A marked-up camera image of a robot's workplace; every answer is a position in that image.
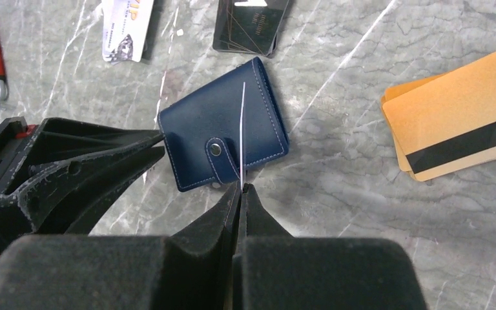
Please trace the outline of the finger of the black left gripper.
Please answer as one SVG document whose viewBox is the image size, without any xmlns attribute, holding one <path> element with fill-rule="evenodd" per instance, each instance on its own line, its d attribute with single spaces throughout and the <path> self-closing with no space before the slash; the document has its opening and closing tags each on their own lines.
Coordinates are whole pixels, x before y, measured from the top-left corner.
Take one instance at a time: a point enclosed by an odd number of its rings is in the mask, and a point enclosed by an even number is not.
<svg viewBox="0 0 496 310">
<path fill-rule="evenodd" d="M 162 157 L 163 147 L 109 150 L 33 166 L 15 189 L 0 191 L 3 234 L 63 234 L 97 209 L 103 214 Z"/>
<path fill-rule="evenodd" d="M 165 155 L 158 130 L 47 118 L 17 135 L 15 180 L 136 180 Z"/>
</svg>

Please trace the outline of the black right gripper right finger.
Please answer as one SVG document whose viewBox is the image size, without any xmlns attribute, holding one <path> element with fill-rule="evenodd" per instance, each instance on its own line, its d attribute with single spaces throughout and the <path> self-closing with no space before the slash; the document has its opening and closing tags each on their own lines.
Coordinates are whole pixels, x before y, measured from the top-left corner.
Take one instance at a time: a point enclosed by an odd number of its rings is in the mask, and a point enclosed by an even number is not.
<svg viewBox="0 0 496 310">
<path fill-rule="evenodd" d="M 240 196 L 232 265 L 234 309 L 425 309 L 407 252 L 384 238 L 295 237 Z"/>
</svg>

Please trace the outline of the blue leather card holder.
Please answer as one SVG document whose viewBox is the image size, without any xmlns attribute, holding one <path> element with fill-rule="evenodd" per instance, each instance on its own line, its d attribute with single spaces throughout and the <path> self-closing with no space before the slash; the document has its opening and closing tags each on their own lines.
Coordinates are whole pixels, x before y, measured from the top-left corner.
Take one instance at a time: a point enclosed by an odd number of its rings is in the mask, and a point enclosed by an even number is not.
<svg viewBox="0 0 496 310">
<path fill-rule="evenodd" d="M 242 85 L 245 168 L 289 152 L 289 137 L 269 76 L 259 57 L 163 109 L 158 124 L 179 191 L 240 178 L 239 120 Z"/>
</svg>

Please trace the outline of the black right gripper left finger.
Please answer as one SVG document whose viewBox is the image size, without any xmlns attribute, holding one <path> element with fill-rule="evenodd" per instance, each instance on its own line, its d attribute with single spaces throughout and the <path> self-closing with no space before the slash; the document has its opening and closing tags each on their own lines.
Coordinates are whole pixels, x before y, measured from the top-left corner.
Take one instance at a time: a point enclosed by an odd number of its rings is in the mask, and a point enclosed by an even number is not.
<svg viewBox="0 0 496 310">
<path fill-rule="evenodd" d="M 241 191 L 171 236 L 24 236 L 0 257 L 0 309 L 222 309 Z"/>
</svg>

